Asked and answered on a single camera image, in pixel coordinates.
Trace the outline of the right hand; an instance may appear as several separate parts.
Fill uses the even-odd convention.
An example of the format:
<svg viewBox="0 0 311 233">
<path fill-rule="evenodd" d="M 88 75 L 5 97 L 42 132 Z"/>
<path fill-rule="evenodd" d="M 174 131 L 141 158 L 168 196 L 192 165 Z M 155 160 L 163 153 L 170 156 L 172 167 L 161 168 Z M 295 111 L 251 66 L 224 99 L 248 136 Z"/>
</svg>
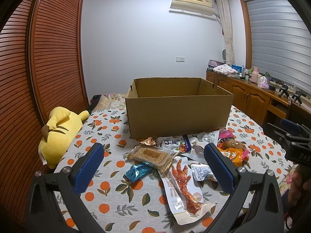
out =
<svg viewBox="0 0 311 233">
<path fill-rule="evenodd" d="M 300 200 L 303 191 L 310 191 L 311 184 L 309 180 L 303 180 L 301 175 L 301 166 L 298 165 L 294 171 L 292 182 L 288 193 L 288 204 L 290 207 L 295 206 Z"/>
</svg>

